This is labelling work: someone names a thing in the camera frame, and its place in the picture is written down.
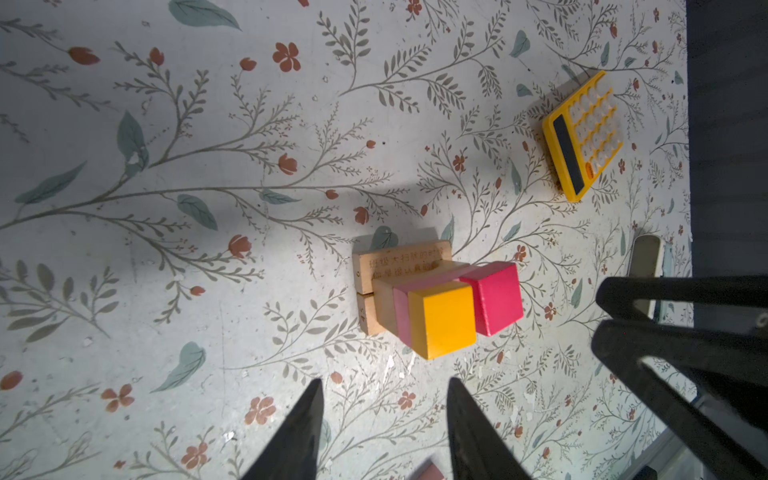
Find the dark pink rectangular block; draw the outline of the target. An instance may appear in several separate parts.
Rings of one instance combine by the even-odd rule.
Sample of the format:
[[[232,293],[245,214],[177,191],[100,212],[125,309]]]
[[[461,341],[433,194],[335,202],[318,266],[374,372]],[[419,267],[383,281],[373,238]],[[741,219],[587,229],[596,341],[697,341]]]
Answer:
[[[399,279],[393,285],[393,301],[397,320],[397,332],[400,340],[408,347],[414,349],[408,302],[409,292],[455,281],[460,276],[476,269],[476,266],[462,262],[442,261],[432,270],[422,271],[418,274]]]

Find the engraved rectangular wood block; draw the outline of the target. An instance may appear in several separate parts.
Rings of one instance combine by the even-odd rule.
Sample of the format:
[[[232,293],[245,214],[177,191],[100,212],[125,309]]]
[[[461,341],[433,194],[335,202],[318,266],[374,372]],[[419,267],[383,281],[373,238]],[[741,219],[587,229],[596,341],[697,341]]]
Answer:
[[[452,259],[448,240],[372,250],[352,255],[355,289],[358,294],[373,293],[373,280],[409,276],[434,269]]]

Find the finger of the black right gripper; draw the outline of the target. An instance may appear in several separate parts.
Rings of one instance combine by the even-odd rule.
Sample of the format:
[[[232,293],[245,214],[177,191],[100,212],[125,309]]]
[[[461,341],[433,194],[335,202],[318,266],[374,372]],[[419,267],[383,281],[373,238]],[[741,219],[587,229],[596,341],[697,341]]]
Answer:
[[[767,427],[767,340],[652,322],[607,320],[594,355],[719,479],[764,479],[767,465],[694,403],[692,386]]]
[[[598,288],[596,303],[615,320],[650,321],[636,300],[667,300],[707,305],[767,307],[767,277],[608,277]]]

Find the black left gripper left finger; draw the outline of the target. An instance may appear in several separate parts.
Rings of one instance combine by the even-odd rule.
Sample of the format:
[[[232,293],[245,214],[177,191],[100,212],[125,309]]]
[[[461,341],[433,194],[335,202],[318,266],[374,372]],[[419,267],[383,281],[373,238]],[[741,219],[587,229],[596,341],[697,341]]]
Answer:
[[[316,479],[323,384],[312,380],[242,479]]]

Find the magenta cube block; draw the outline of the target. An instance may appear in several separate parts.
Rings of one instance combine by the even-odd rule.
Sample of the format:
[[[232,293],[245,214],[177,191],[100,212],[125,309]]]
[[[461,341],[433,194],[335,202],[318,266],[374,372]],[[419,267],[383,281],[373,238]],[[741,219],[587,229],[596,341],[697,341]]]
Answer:
[[[473,292],[476,331],[491,337],[524,317],[518,268],[496,261],[459,277]]]

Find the arched natural wood block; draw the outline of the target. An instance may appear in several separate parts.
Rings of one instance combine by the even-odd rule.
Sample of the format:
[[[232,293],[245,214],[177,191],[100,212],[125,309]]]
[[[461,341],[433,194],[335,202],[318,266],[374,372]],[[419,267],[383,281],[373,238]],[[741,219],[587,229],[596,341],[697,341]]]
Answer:
[[[403,277],[408,276],[373,280],[373,295],[378,321],[396,337],[398,337],[398,332],[393,301],[393,285]]]

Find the light pink wood block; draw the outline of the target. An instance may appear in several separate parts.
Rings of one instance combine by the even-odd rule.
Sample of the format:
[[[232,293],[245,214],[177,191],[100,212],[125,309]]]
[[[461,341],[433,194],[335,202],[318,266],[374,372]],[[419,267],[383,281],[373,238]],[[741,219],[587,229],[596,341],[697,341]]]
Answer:
[[[417,470],[414,480],[445,480],[445,475],[441,470],[430,460],[427,460]]]

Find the yellow cube block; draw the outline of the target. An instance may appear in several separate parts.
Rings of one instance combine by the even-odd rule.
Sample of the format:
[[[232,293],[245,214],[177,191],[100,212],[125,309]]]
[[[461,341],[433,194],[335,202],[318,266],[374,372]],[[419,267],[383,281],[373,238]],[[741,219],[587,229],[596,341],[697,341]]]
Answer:
[[[476,343],[472,287],[445,282],[408,293],[411,348],[425,360],[451,354]]]

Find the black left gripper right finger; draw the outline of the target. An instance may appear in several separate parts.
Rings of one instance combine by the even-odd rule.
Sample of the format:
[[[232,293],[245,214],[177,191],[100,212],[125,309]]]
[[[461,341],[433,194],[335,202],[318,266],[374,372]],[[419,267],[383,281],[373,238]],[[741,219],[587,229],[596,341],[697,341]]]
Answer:
[[[456,377],[449,380],[446,414],[455,479],[530,479]]]

